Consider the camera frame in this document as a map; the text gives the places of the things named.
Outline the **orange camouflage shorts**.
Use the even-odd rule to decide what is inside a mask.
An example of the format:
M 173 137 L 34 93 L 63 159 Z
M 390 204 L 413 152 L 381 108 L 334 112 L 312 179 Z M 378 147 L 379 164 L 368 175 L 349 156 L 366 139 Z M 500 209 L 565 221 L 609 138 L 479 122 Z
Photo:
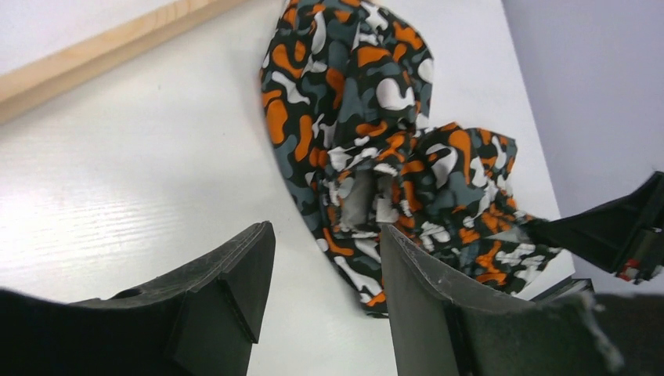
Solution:
M 287 1 L 260 70 L 277 164 L 319 249 L 369 316 L 388 316 L 381 229 L 509 295 L 560 248 L 509 187 L 514 139 L 428 123 L 434 58 L 371 1 Z

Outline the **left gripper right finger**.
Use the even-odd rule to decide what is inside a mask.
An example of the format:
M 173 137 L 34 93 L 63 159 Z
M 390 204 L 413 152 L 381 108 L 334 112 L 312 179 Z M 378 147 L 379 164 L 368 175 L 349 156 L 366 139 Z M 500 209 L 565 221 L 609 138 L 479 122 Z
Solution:
M 430 256 L 393 226 L 381 267 L 401 375 L 619 375 L 623 357 L 592 295 L 534 303 Z

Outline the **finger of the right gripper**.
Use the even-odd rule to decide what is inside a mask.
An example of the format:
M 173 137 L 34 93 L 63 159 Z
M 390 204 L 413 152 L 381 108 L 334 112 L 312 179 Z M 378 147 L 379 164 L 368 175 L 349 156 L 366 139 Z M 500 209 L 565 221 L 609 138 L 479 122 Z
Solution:
M 649 281 L 663 271 L 663 172 L 653 172 L 632 193 L 577 215 L 532 220 L 525 232 L 622 280 Z

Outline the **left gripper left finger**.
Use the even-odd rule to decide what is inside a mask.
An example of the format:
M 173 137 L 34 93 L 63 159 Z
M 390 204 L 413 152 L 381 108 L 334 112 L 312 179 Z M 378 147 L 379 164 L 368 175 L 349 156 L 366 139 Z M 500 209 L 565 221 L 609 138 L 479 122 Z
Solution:
M 250 225 L 216 249 L 108 299 L 1 292 L 4 375 L 245 375 L 276 238 Z

